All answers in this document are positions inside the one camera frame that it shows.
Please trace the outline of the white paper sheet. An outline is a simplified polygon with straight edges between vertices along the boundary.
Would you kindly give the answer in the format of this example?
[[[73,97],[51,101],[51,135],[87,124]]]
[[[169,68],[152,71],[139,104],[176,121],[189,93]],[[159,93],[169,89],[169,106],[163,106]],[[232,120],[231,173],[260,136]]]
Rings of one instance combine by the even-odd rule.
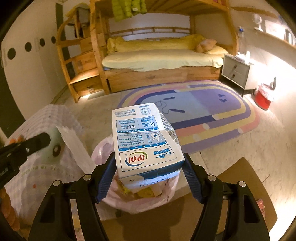
[[[66,146],[71,151],[77,165],[85,174],[91,174],[96,164],[92,161],[75,130],[64,126],[56,126]]]

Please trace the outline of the blue white milk carton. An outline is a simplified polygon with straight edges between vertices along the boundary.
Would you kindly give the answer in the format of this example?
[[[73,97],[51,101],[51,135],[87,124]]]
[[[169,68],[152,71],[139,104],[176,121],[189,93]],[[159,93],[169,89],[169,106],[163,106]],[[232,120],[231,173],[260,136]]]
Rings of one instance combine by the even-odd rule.
[[[177,135],[154,103],[112,112],[112,136],[119,181],[129,190],[179,175],[184,155]]]

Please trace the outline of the yellow crumpled trash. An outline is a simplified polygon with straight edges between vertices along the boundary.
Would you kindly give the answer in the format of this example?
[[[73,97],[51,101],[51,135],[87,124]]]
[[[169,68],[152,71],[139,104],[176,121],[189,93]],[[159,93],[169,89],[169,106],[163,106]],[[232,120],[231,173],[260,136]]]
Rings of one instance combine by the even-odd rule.
[[[128,198],[151,198],[156,197],[151,187],[141,187],[128,189],[121,182],[117,183],[118,191],[121,195]]]

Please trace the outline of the checkered blue cloth table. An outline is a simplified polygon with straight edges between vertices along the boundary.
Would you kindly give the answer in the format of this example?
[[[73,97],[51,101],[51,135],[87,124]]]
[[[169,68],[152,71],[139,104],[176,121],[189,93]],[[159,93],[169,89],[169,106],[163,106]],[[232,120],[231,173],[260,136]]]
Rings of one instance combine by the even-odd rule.
[[[37,210],[56,179],[62,182],[78,180],[85,174],[77,165],[71,151],[64,144],[56,126],[75,130],[78,137],[84,132],[69,108],[64,105],[49,104],[25,121],[10,137],[12,144],[16,139],[28,139],[46,132],[51,144],[28,157],[20,166],[20,172],[5,186],[20,221],[20,229],[32,225]]]

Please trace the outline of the brown cardboard sheet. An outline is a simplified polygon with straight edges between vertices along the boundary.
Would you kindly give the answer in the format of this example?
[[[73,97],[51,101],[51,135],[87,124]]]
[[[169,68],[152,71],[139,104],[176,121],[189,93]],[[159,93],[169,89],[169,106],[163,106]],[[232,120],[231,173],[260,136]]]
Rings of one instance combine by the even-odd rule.
[[[206,200],[191,193],[135,215],[106,220],[109,240],[269,240],[278,217],[244,158],[206,183]]]

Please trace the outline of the pink smartphone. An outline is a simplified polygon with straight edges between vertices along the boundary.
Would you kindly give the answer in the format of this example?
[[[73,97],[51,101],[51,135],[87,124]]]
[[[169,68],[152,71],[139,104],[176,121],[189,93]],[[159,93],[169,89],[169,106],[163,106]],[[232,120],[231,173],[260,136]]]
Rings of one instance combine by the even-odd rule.
[[[257,205],[258,205],[260,211],[262,212],[262,214],[264,214],[264,213],[265,213],[265,206],[264,206],[264,201],[263,201],[263,199],[260,198],[260,199],[258,199],[256,202],[257,202]]]

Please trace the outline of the orange knit gloves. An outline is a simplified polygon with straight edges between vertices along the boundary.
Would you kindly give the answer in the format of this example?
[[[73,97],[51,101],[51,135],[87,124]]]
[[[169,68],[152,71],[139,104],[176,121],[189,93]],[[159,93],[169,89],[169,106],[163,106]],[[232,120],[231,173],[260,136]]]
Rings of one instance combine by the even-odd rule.
[[[18,232],[20,230],[20,221],[14,208],[11,206],[10,197],[4,187],[1,189],[1,213],[4,215],[12,230]]]

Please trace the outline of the rainbow oval rug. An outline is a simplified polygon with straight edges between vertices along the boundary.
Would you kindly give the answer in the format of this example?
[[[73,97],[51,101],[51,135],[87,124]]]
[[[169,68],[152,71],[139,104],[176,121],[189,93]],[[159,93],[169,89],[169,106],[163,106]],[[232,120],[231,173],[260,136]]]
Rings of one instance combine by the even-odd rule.
[[[176,131],[189,154],[221,144],[255,129],[255,107],[219,81],[191,81],[136,88],[118,108],[153,102]]]

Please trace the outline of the white wardrobe with black dots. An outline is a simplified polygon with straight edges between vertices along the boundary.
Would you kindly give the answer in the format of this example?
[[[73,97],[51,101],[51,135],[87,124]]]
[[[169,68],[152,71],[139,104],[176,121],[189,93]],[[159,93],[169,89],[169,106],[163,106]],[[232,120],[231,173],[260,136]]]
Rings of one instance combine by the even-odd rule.
[[[56,1],[33,1],[1,46],[4,73],[18,109],[29,119],[66,86],[56,45]]]

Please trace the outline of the wooden stair drawers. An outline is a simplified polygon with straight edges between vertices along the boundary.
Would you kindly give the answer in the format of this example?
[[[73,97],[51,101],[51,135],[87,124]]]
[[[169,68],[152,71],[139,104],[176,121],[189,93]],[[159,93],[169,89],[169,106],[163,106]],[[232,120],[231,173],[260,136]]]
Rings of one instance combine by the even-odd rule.
[[[102,65],[107,51],[106,24],[96,16],[94,1],[91,3],[74,6],[56,36],[60,65],[75,102],[99,91],[110,93]]]

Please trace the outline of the grey nightstand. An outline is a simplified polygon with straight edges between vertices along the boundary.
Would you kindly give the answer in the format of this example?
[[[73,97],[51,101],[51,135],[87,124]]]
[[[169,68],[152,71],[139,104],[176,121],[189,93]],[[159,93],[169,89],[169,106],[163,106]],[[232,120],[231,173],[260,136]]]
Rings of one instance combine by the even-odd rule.
[[[247,64],[231,54],[224,55],[221,76],[240,87],[242,89],[241,96],[255,94],[257,89],[256,72],[256,65]]]

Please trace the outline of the pink plush toy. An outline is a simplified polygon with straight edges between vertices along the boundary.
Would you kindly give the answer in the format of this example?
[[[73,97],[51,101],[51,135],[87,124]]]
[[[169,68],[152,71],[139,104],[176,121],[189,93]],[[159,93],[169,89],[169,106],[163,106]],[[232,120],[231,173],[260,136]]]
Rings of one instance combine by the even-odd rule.
[[[205,39],[196,46],[195,52],[205,53],[207,51],[210,51],[213,49],[216,43],[217,41],[215,39]]]

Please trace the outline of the yellow bedding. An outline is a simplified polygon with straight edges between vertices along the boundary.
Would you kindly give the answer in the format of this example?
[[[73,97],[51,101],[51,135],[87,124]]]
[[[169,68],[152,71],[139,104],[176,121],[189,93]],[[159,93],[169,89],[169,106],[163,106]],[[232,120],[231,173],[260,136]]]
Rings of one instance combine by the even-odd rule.
[[[182,38],[126,41],[121,36],[109,38],[107,56],[102,65],[109,69],[131,69],[137,72],[181,67],[214,67],[223,65],[229,52],[217,44],[205,53],[195,52],[196,46],[206,38],[200,34]]]

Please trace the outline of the wooden bunk bed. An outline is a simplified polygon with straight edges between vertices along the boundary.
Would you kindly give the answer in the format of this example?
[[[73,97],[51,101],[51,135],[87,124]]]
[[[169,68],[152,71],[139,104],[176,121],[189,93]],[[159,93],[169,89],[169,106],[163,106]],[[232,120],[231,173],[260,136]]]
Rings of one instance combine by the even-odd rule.
[[[94,57],[106,94],[176,82],[217,80],[220,67],[214,64],[217,54],[197,53],[195,18],[198,15],[221,12],[226,20],[232,44],[218,46],[236,53],[238,37],[230,16],[228,1],[170,1],[170,7],[162,10],[167,1],[149,1],[149,13],[181,14],[189,16],[189,35],[184,39],[190,48],[176,49],[177,38],[132,40],[126,42],[124,52],[108,53],[108,40],[120,38],[122,32],[110,32],[108,20],[114,17],[111,1],[90,1],[90,34]]]

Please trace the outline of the white desk fan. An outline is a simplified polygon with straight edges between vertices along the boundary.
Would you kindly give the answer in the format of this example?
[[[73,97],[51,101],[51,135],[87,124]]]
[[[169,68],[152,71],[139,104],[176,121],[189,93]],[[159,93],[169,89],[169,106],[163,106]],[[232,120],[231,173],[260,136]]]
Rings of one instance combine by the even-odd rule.
[[[262,18],[259,14],[253,13],[251,16],[252,21],[255,23],[254,29],[260,32],[263,32],[263,29],[261,27],[262,24]]]

